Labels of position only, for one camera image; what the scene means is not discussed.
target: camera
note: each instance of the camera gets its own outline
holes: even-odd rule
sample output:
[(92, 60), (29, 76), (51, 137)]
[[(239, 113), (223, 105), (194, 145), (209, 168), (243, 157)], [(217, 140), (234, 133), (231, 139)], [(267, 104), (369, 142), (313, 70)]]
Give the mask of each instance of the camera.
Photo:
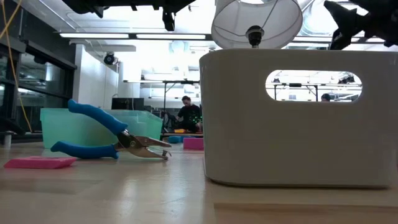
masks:
[(104, 63), (107, 65), (114, 65), (119, 62), (119, 59), (114, 56), (114, 52), (107, 52), (104, 58)]
[(251, 26), (246, 31), (246, 38), (249, 39), (249, 43), (252, 48), (259, 48), (264, 30), (260, 26)]

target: pink block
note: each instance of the pink block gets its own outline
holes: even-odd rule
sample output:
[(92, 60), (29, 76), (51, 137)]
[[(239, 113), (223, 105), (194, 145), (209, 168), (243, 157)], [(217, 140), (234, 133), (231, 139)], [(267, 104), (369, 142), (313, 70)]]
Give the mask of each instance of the pink block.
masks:
[(11, 159), (4, 168), (22, 169), (60, 169), (70, 166), (76, 158), (72, 157), (42, 157), (30, 156), (25, 158)]
[(184, 138), (184, 149), (204, 150), (203, 138)]

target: floor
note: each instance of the floor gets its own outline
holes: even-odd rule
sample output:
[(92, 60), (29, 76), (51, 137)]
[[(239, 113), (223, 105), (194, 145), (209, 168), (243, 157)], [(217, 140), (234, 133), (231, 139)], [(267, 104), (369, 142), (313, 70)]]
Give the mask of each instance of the floor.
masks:
[[(0, 147), (0, 166), (13, 157), (42, 154), (58, 156), (43, 151), (41, 143), (14, 144), (11, 149)], [(80, 160), (73, 167), (60, 170), (0, 168), (0, 219), (7, 224), (212, 224), (217, 223), (219, 206), (215, 208), (215, 205), (225, 204), (398, 207), (398, 190), (395, 188), (225, 187), (205, 178), (203, 156), (202, 152), (187, 152), (181, 146), (175, 146), (169, 161), (138, 159), (126, 152), (117, 161)], [(218, 221), (228, 223), (220, 218)]]

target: pliers jaw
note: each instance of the pliers jaw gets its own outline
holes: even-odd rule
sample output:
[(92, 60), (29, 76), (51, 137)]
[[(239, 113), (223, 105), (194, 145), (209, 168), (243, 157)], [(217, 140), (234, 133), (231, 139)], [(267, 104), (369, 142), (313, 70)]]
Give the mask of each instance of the pliers jaw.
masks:
[(162, 155), (159, 155), (158, 153), (148, 149), (150, 146), (171, 147), (171, 145), (166, 142), (144, 136), (134, 136), (127, 130), (119, 133), (117, 137), (119, 140), (119, 147), (117, 150), (119, 151), (128, 151), (137, 157), (143, 158), (161, 158), (167, 160), (169, 159), (167, 154), (171, 156), (171, 153), (166, 150), (163, 150)]

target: ceiling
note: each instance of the ceiling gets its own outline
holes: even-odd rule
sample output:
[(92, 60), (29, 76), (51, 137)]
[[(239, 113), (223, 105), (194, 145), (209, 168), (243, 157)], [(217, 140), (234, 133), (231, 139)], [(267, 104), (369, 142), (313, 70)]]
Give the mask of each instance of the ceiling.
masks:
[[(323, 7), (323, 2), (324, 0), (298, 0), (300, 7), (304, 9), (303, 26), (299, 35), (332, 35), (336, 24)], [(129, 6), (111, 7), (104, 11), (102, 19), (95, 14), (74, 13), (62, 0), (23, 1), (22, 7), (59, 32), (167, 32), (162, 22), (162, 11), (154, 11), (150, 6), (138, 7), (136, 12), (133, 12)], [(345, 7), (352, 9), (357, 6), (346, 4)], [(363, 9), (358, 10), (360, 14), (366, 13)], [(177, 13), (174, 33), (210, 34), (214, 14), (215, 0), (196, 0), (191, 4), (191, 11), (186, 7)], [(209, 48), (219, 49), (213, 41), (188, 41), (183, 44), (179, 41), (175, 44), (170, 40), (92, 40), (84, 44), (88, 48), (97, 49), (93, 55), (99, 58), (104, 55), (105, 50), (101, 48), (103, 49), (105, 45), (133, 45), (136, 47), (136, 52), (130, 52), (131, 55), (126, 55), (125, 52), (120, 53), (119, 57), (123, 58), (122, 61), (139, 60), (140, 63), (137, 64), (141, 65), (143, 73), (172, 74), (175, 67), (183, 70), (182, 66), (187, 67), (187, 70), (189, 68), (189, 70), (197, 71), (199, 58), (207, 54)], [(316, 44), (301, 43), (299, 47), (313, 47)], [(345, 50), (396, 51), (397, 49), (397, 47), (388, 49), (382, 45), (353, 44)]]

